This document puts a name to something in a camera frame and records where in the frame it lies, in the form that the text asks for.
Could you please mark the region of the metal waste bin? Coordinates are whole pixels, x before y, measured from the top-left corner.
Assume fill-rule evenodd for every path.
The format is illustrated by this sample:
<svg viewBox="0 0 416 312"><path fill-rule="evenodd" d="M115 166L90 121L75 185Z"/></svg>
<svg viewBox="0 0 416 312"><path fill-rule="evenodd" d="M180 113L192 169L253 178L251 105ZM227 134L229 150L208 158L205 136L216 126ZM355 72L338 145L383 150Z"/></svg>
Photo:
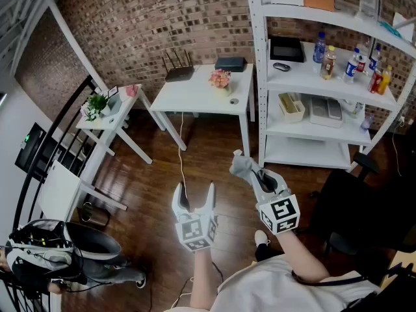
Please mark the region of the metal waste bin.
<svg viewBox="0 0 416 312"><path fill-rule="evenodd" d="M109 223L110 213L106 209L96 207L90 202L85 202L80 210L80 218L84 224L104 228Z"/></svg>

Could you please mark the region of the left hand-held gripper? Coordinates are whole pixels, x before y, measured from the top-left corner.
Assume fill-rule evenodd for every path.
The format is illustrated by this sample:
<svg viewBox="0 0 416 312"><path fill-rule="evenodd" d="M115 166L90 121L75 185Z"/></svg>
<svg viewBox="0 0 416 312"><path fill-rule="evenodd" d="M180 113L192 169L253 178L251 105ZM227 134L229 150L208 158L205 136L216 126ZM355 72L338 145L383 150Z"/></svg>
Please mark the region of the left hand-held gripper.
<svg viewBox="0 0 416 312"><path fill-rule="evenodd" d="M190 213L185 185L180 182L172 198L172 210L179 242L190 252L210 248L215 239L218 223L215 219L216 188L211 182L205 205Z"/></svg>

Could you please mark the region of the blue cap water bottle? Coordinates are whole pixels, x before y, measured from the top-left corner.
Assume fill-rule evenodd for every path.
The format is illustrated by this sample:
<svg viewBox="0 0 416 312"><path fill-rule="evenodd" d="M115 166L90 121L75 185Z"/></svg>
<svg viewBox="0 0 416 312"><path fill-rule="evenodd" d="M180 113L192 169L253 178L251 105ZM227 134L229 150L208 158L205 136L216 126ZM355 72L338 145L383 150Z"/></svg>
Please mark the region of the blue cap water bottle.
<svg viewBox="0 0 416 312"><path fill-rule="evenodd" d="M324 53L326 49L325 38L325 33L319 32L313 53L313 61L317 64L321 64L324 58Z"/></svg>

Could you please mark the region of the green potted plant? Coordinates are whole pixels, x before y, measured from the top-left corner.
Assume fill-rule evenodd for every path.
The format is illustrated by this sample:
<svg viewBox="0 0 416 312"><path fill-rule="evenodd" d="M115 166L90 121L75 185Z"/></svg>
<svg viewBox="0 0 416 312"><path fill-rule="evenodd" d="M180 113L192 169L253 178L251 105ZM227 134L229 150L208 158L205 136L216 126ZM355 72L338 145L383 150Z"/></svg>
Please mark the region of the green potted plant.
<svg viewBox="0 0 416 312"><path fill-rule="evenodd" d="M81 106L81 116L87 121L92 122L99 118L99 115L107 107L109 97L102 94L90 95L86 102Z"/></svg>

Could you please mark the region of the pink flower pot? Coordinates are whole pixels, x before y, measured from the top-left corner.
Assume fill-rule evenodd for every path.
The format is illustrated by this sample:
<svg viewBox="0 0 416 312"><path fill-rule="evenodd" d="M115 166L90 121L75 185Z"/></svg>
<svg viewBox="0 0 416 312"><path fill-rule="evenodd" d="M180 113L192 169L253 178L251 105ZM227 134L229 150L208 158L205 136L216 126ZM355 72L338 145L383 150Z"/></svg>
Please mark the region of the pink flower pot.
<svg viewBox="0 0 416 312"><path fill-rule="evenodd" d="M230 88L231 72L222 69L217 69L211 72L209 83L216 91L224 97L228 97L232 91Z"/></svg>

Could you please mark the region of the grey wiping cloth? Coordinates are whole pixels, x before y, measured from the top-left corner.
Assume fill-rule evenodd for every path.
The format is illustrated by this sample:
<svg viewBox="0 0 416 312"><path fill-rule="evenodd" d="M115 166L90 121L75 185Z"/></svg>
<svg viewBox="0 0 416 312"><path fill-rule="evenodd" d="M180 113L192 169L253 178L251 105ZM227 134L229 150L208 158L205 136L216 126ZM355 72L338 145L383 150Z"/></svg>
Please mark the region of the grey wiping cloth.
<svg viewBox="0 0 416 312"><path fill-rule="evenodd" d="M229 172L252 185L251 173L258 173L261 167L249 156L244 156L242 150L233 152L234 157Z"/></svg>

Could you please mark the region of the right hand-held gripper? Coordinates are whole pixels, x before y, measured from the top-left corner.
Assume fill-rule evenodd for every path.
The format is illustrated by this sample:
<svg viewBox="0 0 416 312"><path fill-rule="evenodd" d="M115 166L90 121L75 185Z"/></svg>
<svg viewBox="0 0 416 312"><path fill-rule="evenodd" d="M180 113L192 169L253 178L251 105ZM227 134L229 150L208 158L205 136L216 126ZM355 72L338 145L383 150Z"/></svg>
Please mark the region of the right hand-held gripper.
<svg viewBox="0 0 416 312"><path fill-rule="evenodd" d="M250 172L252 187L257 199L256 209L264 225L274 235L298 227L300 209L284 178L271 171L260 169Z"/></svg>

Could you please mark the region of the white tissue box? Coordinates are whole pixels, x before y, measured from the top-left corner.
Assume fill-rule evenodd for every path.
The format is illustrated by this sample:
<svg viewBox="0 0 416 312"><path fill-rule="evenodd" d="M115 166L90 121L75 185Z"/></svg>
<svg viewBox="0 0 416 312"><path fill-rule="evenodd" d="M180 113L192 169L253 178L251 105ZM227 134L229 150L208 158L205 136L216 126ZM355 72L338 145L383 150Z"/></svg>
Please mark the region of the white tissue box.
<svg viewBox="0 0 416 312"><path fill-rule="evenodd" d="M405 18L402 14L395 12L393 28L398 31L403 39L413 43L413 33L416 29L416 16Z"/></svg>

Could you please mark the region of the white metal shelf unit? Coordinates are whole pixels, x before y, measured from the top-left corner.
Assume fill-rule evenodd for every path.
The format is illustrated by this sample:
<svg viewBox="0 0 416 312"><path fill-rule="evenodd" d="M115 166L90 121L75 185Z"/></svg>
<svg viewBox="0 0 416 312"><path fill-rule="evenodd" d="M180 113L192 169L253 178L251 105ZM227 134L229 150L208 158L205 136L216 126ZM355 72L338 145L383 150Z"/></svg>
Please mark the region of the white metal shelf unit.
<svg viewBox="0 0 416 312"><path fill-rule="evenodd" d="M257 88L259 104L259 165L266 163L290 164L322 168L339 168L352 171L356 164L350 159L348 147L358 145L359 150L368 154L383 137L405 104L416 83L416 47L403 40L377 21L357 18L344 12L294 5L271 4L269 0L248 0L250 7L255 64L257 67ZM325 81L319 75L319 67L310 56L313 44L304 42L305 62L290 62L288 72L274 69L270 59L270 42L267 35L267 18L283 17L317 21L359 31L373 39L393 46L414 58L412 69L399 98L390 90L384 95L368 91L370 79L359 75L353 84L341 79L341 67L347 62L349 51L335 50L334 76ZM297 123L286 123L278 105L280 93L324 96L360 102L365 105L386 109L389 116L374 137L360 128L364 114L357 119L345 118L343 125L336 129L310 123L303 119Z"/></svg>

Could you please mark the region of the small white side table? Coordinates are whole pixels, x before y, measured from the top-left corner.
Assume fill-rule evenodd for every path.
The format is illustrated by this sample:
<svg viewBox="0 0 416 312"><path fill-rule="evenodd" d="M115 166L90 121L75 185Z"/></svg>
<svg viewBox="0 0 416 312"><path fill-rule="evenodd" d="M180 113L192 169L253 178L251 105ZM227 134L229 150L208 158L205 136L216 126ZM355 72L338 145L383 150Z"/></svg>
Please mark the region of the small white side table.
<svg viewBox="0 0 416 312"><path fill-rule="evenodd" d="M135 86L137 87L135 96L127 96L127 98L121 102L118 112L111 116L96 118L92 122L88 122L85 118L81 118L77 123L76 128L83 131L89 138L91 138L97 145L101 146L111 156L115 156L115 152L109 148L104 140L95 136L92 131L109 131L111 133L116 133L146 163L151 164L153 160L123 130L125 119L137 99L140 99L143 104L145 104L147 109L150 107L149 101L147 99L142 99L142 96L144 95L142 85L136 84Z"/></svg>

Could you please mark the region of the teal object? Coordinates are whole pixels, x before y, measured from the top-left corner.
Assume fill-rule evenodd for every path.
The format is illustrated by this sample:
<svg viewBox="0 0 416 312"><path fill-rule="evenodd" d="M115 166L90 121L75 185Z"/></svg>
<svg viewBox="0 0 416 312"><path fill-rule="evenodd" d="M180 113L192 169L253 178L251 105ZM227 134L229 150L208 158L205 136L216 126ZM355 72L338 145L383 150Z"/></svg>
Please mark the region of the teal object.
<svg viewBox="0 0 416 312"><path fill-rule="evenodd" d="M378 22L384 29L386 29L387 31L389 31L391 34L401 38L401 34L398 32L397 29L395 29L393 26L391 26L390 24L388 24L386 21L379 21Z"/></svg>

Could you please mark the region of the black rectangular box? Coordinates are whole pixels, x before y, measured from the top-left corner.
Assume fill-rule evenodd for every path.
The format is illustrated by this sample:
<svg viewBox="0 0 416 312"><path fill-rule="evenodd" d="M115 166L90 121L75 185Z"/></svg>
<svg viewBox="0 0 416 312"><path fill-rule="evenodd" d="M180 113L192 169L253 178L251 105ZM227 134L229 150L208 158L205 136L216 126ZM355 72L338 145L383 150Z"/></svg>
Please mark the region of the black rectangular box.
<svg viewBox="0 0 416 312"><path fill-rule="evenodd" d="M216 70L243 72L246 64L244 57L219 57L214 65Z"/></svg>

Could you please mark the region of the white tilted table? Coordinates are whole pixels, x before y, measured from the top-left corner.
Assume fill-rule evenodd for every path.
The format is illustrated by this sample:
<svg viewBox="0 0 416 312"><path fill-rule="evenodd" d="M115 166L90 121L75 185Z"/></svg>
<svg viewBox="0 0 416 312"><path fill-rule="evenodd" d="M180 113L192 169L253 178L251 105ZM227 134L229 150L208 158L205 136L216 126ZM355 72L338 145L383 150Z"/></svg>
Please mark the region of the white tilted table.
<svg viewBox="0 0 416 312"><path fill-rule="evenodd" d="M53 162L37 201L47 219L68 221L72 217L81 192L113 208L127 210L125 205L98 192L93 185L77 177L58 161Z"/></svg>

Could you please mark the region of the beige organiser box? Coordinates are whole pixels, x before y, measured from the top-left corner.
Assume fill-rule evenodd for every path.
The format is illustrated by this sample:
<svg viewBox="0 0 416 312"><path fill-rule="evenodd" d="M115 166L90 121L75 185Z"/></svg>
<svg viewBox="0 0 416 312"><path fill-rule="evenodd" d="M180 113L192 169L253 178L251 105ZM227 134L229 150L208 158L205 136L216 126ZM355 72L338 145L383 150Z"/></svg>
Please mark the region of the beige organiser box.
<svg viewBox="0 0 416 312"><path fill-rule="evenodd" d="M278 97L284 122L288 124L301 122L306 111L302 101L292 93L282 93Z"/></svg>

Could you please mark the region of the clear bottle with blue label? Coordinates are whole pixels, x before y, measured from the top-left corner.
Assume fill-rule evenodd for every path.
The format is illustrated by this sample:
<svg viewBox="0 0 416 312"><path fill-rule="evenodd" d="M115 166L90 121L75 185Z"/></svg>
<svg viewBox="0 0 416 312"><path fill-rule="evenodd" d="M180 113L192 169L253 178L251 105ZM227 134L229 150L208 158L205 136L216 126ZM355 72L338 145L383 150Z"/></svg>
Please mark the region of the clear bottle with blue label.
<svg viewBox="0 0 416 312"><path fill-rule="evenodd" d="M370 56L370 62L369 62L369 74L370 75L372 75L375 72L380 59L381 59L381 47L377 45Z"/></svg>

